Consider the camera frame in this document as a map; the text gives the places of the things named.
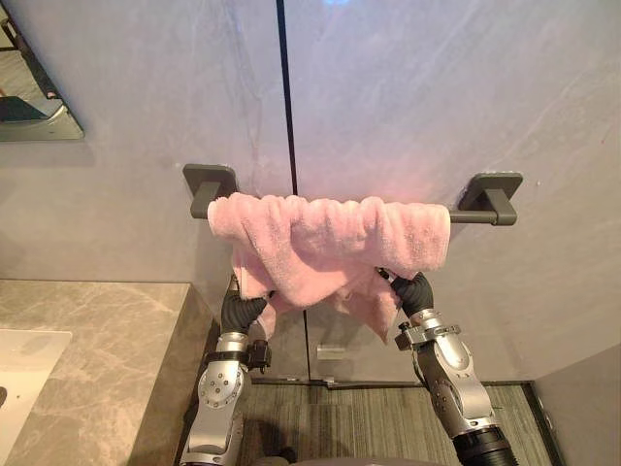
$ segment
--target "mirror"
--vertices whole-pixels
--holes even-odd
[[[78,122],[2,3],[0,27],[0,142],[82,138]]]

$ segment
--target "gray wall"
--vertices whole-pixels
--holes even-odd
[[[0,145],[0,277],[194,282],[218,310],[230,251],[189,216],[181,168],[291,192],[274,2],[4,3],[86,137]],[[305,374],[284,363],[304,339],[280,345]]]
[[[189,217],[180,169],[224,163],[245,192],[290,192],[275,2],[6,3],[86,138],[0,146],[0,277],[191,281],[219,309],[229,249]],[[524,172],[518,224],[454,228],[430,274],[485,380],[619,343],[620,7],[286,2],[302,195],[451,204],[476,172]],[[348,317],[312,309],[309,325],[311,355],[348,350],[314,377],[411,380]],[[273,343],[271,375],[306,373],[298,315]]]
[[[621,464],[621,346],[536,381],[568,466]]]
[[[535,379],[619,343],[621,2],[286,12],[301,195],[450,205],[477,172],[524,174],[517,224],[455,227],[429,274],[485,380]],[[314,360],[316,377],[411,380],[408,355],[348,317],[315,309],[309,326],[312,347],[347,351]]]

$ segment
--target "towel bar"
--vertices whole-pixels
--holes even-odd
[[[207,206],[218,197],[228,197],[238,190],[235,172],[222,165],[183,167],[183,175],[192,191],[190,214],[207,218]],[[522,183],[519,173],[479,173],[468,184],[456,211],[450,211],[451,223],[489,223],[513,225],[517,212],[509,199]]]

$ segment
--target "gray floor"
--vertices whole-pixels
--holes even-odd
[[[520,465],[550,465],[522,388],[487,388]],[[297,451],[300,461],[398,457],[459,465],[427,396],[424,388],[256,384],[245,402],[239,466],[286,446]]]

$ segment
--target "white sink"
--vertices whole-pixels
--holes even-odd
[[[0,465],[70,340],[71,332],[0,329]]]

